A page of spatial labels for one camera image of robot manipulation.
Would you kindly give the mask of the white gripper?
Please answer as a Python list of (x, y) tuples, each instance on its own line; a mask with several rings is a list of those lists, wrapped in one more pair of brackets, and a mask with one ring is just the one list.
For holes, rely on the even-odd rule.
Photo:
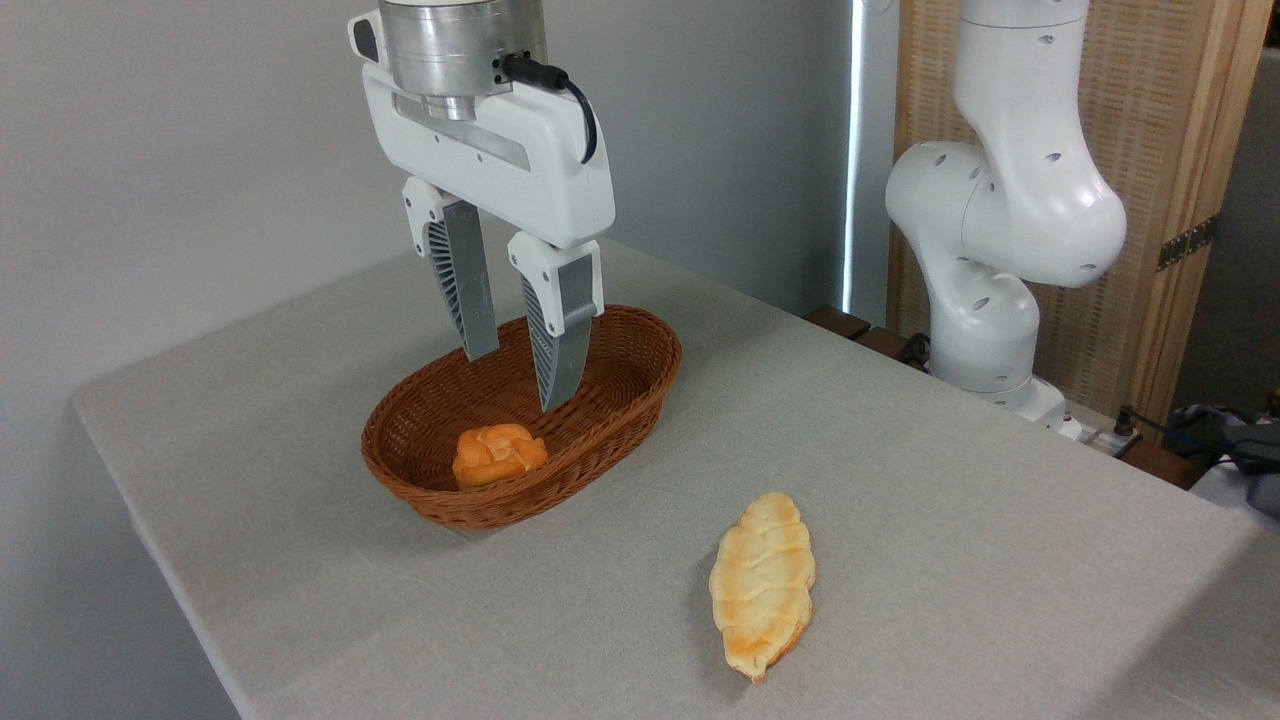
[(525, 231), (507, 254), (522, 281), (541, 410), (554, 410), (579, 391), (604, 313), (591, 238), (612, 225), (614, 192), (602, 131), (581, 102), (509, 73), (548, 63), (541, 12), (372, 10), (349, 20), (348, 37), (381, 150), (413, 176), (403, 201), (415, 251), (471, 361), (499, 348), (475, 206)]

